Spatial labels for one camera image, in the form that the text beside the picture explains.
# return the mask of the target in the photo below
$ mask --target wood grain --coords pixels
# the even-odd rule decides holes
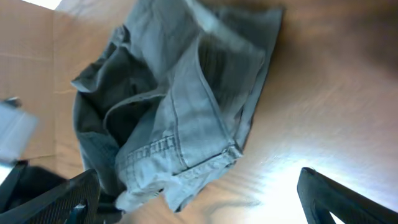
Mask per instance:
[[[157,198],[124,222],[306,223],[296,193],[303,166],[398,211],[398,2],[207,3],[286,8],[244,157],[181,213]],[[62,1],[54,17],[59,94],[72,91],[68,82],[133,4]]]
[[[55,154],[52,20],[49,9],[18,0],[0,1],[0,99],[18,96],[22,108],[39,119],[24,159]],[[55,163],[44,163],[55,168]]]

